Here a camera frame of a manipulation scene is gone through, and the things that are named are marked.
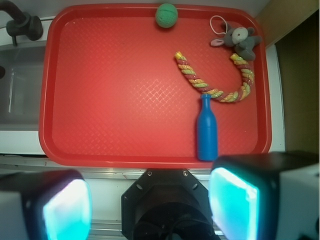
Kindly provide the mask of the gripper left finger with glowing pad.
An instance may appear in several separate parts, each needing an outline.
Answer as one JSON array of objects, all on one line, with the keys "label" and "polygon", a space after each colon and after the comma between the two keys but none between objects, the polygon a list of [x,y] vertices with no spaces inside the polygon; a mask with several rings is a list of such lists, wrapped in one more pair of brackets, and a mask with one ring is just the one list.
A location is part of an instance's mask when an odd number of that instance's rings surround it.
[{"label": "gripper left finger with glowing pad", "polygon": [[77,170],[1,174],[2,240],[86,240],[91,224],[91,190]]}]

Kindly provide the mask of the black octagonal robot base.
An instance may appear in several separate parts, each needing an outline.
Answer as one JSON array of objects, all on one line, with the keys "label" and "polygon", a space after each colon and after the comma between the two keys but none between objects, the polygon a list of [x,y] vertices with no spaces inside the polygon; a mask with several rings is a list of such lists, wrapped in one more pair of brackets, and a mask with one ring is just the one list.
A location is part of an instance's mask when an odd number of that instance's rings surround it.
[{"label": "black octagonal robot base", "polygon": [[186,169],[147,169],[121,196],[128,240],[218,240],[208,190]]}]

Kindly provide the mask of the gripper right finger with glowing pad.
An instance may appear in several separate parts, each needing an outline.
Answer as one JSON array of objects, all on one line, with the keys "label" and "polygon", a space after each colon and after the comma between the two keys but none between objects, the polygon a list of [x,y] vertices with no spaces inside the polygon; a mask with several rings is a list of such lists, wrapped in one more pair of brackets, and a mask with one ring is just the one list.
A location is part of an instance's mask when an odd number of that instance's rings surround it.
[{"label": "gripper right finger with glowing pad", "polygon": [[319,188],[316,153],[223,155],[208,180],[212,220],[229,240],[317,240]]}]

